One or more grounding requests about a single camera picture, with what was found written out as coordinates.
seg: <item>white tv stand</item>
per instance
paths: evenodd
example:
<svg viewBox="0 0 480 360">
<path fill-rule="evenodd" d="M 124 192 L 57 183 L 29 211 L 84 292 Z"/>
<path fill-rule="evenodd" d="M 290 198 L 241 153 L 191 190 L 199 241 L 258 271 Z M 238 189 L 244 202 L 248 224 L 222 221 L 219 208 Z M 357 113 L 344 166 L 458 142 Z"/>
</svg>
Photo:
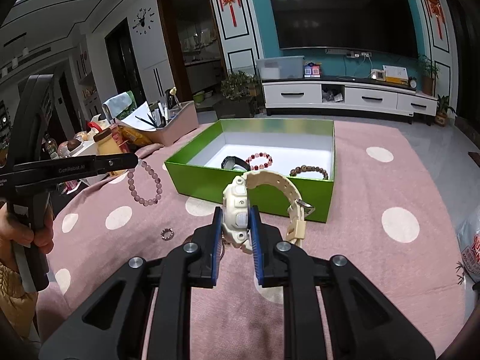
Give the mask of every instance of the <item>white tv stand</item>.
<svg viewBox="0 0 480 360">
<path fill-rule="evenodd" d="M 262 85 L 267 114 L 302 113 L 308 109 L 309 113 L 329 115 L 365 116 L 373 112 L 376 117 L 386 119 L 403 116 L 409 122 L 413 114 L 423 114 L 427 116 L 428 125 L 433 121 L 437 110 L 434 97 L 407 88 L 362 81 L 331 78 L 265 81 Z M 339 90 L 343 101 L 322 102 L 322 88 Z"/>
</svg>

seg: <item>black planter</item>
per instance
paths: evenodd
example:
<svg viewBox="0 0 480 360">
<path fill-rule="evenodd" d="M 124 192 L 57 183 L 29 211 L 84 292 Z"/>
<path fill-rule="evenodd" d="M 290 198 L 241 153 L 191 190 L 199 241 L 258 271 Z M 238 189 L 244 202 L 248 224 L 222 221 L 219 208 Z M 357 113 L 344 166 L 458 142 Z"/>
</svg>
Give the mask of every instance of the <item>black planter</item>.
<svg viewBox="0 0 480 360">
<path fill-rule="evenodd" d="M 217 119 L 253 117 L 257 108 L 253 97 L 244 97 L 239 100 L 223 99 L 213 105 Z"/>
</svg>

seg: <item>silver bolt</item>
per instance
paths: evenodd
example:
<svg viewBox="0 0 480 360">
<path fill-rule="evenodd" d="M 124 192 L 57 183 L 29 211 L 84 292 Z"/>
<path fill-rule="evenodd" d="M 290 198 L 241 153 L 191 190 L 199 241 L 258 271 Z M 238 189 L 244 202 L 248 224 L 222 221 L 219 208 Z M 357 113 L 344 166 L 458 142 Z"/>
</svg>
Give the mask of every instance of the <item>silver bolt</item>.
<svg viewBox="0 0 480 360">
<path fill-rule="evenodd" d="M 186 251 L 187 253 L 194 253 L 198 249 L 198 245 L 195 242 L 188 242 L 185 245 L 183 245 L 183 250 Z"/>
<path fill-rule="evenodd" d="M 292 248 L 292 244 L 289 242 L 281 241 L 277 244 L 279 251 L 289 251 Z"/>
<path fill-rule="evenodd" d="M 336 266 L 345 266 L 348 262 L 347 258 L 345 256 L 342 256 L 341 254 L 333 256 L 332 261 Z"/>
<path fill-rule="evenodd" d="M 143 259 L 142 257 L 132 257 L 128 264 L 130 268 L 140 268 L 143 265 Z"/>
</svg>

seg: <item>television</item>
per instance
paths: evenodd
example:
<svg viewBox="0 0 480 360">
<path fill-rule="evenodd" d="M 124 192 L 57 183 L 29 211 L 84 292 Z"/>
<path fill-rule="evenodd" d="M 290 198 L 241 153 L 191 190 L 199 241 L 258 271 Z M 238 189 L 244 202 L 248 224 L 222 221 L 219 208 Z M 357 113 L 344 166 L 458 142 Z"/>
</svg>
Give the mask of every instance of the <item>television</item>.
<svg viewBox="0 0 480 360">
<path fill-rule="evenodd" d="M 418 57 L 408 0 L 271 0 L 280 49 L 332 48 Z"/>
</svg>

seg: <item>polka dot tablecloth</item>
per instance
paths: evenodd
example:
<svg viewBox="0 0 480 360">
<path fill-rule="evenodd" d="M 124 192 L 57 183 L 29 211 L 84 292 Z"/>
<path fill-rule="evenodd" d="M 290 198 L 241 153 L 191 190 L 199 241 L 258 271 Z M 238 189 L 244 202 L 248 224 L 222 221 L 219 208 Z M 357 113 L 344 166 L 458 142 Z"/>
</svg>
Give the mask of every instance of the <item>polka dot tablecloth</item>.
<svg viewBox="0 0 480 360">
<path fill-rule="evenodd" d="M 43 338 L 130 257 L 165 256 L 212 221 L 214 203 L 179 195 L 164 162 L 205 126 L 145 160 L 161 178 L 154 206 L 134 201 L 124 175 L 85 189 L 54 223 L 49 263 L 56 282 L 38 301 Z M 335 121 L 335 184 L 327 223 L 308 222 L 304 249 L 344 254 L 430 340 L 440 354 L 463 324 L 460 260 L 450 218 L 434 182 L 395 128 Z M 155 183 L 135 173 L 140 195 Z M 261 214 L 284 234 L 287 218 Z M 171 241 L 160 238 L 165 227 Z M 214 290 L 193 289 L 192 359 L 282 359 L 283 297 L 254 279 L 251 256 L 226 247 Z"/>
</svg>

